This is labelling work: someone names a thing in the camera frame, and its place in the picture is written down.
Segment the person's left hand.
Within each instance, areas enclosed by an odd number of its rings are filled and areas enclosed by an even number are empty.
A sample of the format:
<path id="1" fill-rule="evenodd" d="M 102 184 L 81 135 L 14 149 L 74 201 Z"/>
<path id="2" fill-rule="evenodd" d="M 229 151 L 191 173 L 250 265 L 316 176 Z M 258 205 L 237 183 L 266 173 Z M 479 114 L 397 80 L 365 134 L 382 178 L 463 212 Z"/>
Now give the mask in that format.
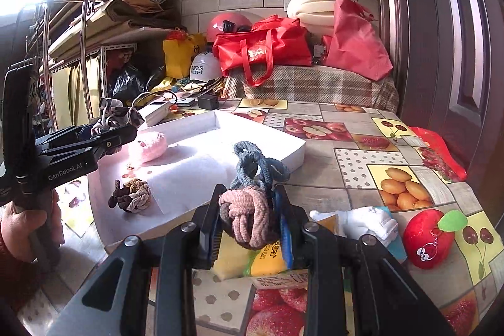
<path id="1" fill-rule="evenodd" d="M 65 243 L 65 239 L 61 223 L 61 209 L 58 204 L 59 195 L 55 190 L 52 191 L 51 200 L 51 238 L 59 247 Z M 29 235 L 43 226 L 46 219 L 47 213 L 43 210 L 17 212 L 12 202 L 5 206 L 1 221 L 1 234 L 5 246 L 15 259 L 31 263 L 36 258 L 29 241 Z"/>

